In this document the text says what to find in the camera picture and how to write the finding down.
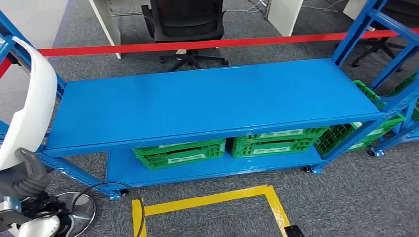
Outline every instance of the desk leg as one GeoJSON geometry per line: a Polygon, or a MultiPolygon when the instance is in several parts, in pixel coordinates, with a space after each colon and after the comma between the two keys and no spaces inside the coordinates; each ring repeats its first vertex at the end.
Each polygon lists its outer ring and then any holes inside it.
{"type": "Polygon", "coordinates": [[[359,15],[362,8],[365,6],[365,3],[367,0],[349,0],[348,4],[346,4],[345,9],[343,10],[343,13],[352,20],[355,20],[355,18],[359,15]]]}
{"type": "Polygon", "coordinates": [[[271,0],[268,20],[282,36],[293,33],[304,0],[271,0]]]}
{"type": "MultiPolygon", "coordinates": [[[[89,2],[109,43],[112,46],[121,45],[121,33],[117,24],[112,19],[108,0],[89,0],[89,2]]],[[[120,53],[115,54],[118,59],[121,58],[120,53]]]]}

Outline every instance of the chair base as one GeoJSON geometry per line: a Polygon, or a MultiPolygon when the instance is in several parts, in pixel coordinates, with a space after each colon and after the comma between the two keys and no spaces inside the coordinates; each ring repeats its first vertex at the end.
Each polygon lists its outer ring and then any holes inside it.
{"type": "Polygon", "coordinates": [[[403,49],[403,46],[393,44],[393,43],[387,43],[389,37],[382,37],[380,39],[377,38],[370,38],[367,40],[360,41],[359,44],[363,45],[369,45],[372,46],[369,50],[365,51],[361,56],[355,59],[355,61],[352,62],[352,67],[359,67],[361,64],[359,63],[363,58],[368,56],[371,53],[375,53],[379,51],[380,49],[384,51],[390,58],[394,59],[396,55],[391,51],[390,48],[396,48],[396,49],[403,49]]]}
{"type": "Polygon", "coordinates": [[[198,60],[217,60],[222,63],[222,65],[228,65],[228,61],[222,57],[213,57],[213,56],[204,56],[198,55],[198,51],[196,49],[190,49],[186,51],[186,54],[178,54],[178,55],[168,55],[168,56],[160,56],[160,63],[165,63],[168,59],[180,59],[168,72],[174,72],[178,68],[180,68],[184,64],[194,65],[197,69],[201,69],[201,65],[199,65],[198,60]]]}

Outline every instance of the black object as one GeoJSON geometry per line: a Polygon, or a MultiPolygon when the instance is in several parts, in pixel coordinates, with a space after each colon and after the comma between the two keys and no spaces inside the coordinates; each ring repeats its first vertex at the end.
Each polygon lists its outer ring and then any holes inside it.
{"type": "Polygon", "coordinates": [[[24,148],[17,149],[15,154],[23,163],[0,171],[0,195],[19,200],[38,195],[49,184],[44,164],[33,152],[24,148]]]}
{"type": "MultiPolygon", "coordinates": [[[[382,12],[396,21],[408,26],[416,27],[419,26],[419,0],[389,0],[384,6],[382,12]]],[[[387,29],[384,25],[379,22],[373,21],[371,27],[378,30],[387,29]]],[[[372,46],[369,50],[365,51],[361,56],[352,62],[352,67],[359,67],[361,59],[365,58],[373,52],[378,50],[384,51],[392,59],[396,55],[391,51],[390,48],[403,49],[403,46],[388,43],[389,37],[382,37],[380,39],[371,38],[367,40],[361,40],[359,44],[372,46]]]]}
{"type": "MultiPolygon", "coordinates": [[[[147,5],[141,9],[148,32],[156,43],[218,40],[224,34],[223,0],[150,0],[150,4],[151,9],[147,5]]],[[[198,55],[195,49],[183,55],[161,56],[160,62],[165,63],[170,58],[180,60],[169,72],[185,63],[200,69],[199,59],[228,65],[225,58],[198,55]]]]}
{"type": "Polygon", "coordinates": [[[288,237],[305,237],[298,225],[284,227],[288,237]]]}

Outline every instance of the shelf caster wheel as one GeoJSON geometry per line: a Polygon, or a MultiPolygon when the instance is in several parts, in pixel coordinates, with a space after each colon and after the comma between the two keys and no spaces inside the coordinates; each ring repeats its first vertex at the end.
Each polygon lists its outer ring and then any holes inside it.
{"type": "Polygon", "coordinates": [[[126,194],[129,194],[129,190],[128,189],[121,189],[120,190],[121,196],[125,196],[126,194]]]}
{"type": "Polygon", "coordinates": [[[372,147],[370,148],[370,150],[367,151],[367,153],[372,157],[382,157],[385,155],[382,150],[375,151],[372,147]]]}
{"type": "Polygon", "coordinates": [[[311,169],[310,166],[304,166],[301,168],[301,171],[306,172],[306,173],[313,173],[313,174],[320,174],[322,172],[321,169],[311,169]]]}

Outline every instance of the black cable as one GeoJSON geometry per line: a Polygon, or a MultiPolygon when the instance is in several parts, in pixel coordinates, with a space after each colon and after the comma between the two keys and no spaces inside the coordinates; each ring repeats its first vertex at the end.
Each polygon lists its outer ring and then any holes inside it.
{"type": "MultiPolygon", "coordinates": [[[[122,183],[122,182],[117,182],[117,181],[104,181],[104,182],[100,182],[100,183],[97,183],[97,184],[94,184],[94,185],[91,185],[91,186],[89,186],[88,188],[86,188],[85,190],[83,190],[82,192],[80,192],[77,196],[76,196],[76,198],[74,198],[74,200],[73,200],[73,203],[71,204],[71,211],[73,211],[74,210],[74,208],[75,208],[75,206],[76,206],[76,202],[77,202],[77,200],[85,193],[85,192],[87,192],[87,191],[89,191],[90,189],[92,189],[92,188],[94,188],[94,187],[96,187],[96,186],[99,186],[99,185],[102,185],[102,184],[120,184],[120,185],[123,185],[123,186],[125,186],[125,187],[127,187],[128,189],[131,189],[131,190],[133,190],[133,187],[132,186],[130,186],[130,185],[128,185],[128,184],[125,184],[125,183],[122,183]]],[[[140,224],[140,229],[138,230],[138,233],[137,233],[137,235],[136,235],[136,237],[140,237],[140,235],[141,235],[141,231],[143,230],[143,226],[144,226],[144,219],[145,219],[145,210],[144,210],[144,203],[143,203],[143,200],[141,199],[141,197],[139,197],[139,200],[140,200],[140,205],[141,205],[141,224],[140,224]]]]}

